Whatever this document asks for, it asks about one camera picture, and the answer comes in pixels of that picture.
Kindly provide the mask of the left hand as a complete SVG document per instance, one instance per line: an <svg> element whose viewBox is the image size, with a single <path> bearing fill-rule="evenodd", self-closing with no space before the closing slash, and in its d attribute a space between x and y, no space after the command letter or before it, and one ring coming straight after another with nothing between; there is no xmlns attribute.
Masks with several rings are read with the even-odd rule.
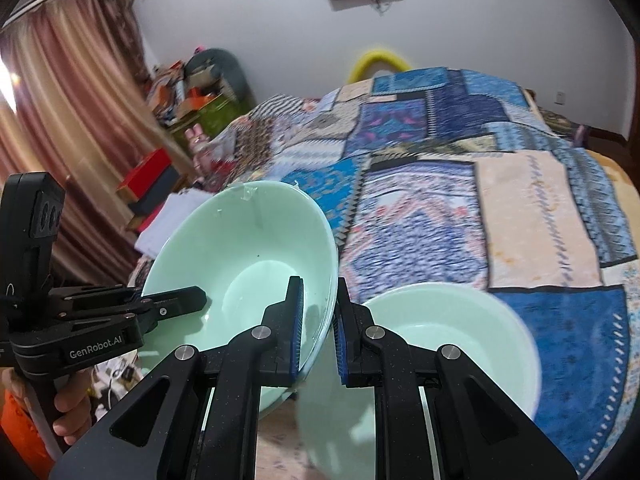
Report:
<svg viewBox="0 0 640 480"><path fill-rule="evenodd" d="M32 408L27 399L26 384L13 368L2 367L1 381L20 408L25 411ZM52 429L67 445L74 445L91 428L90 386L91 370L87 368L73 374L54 399L55 408L61 413L61 417L53 423Z"/></svg>

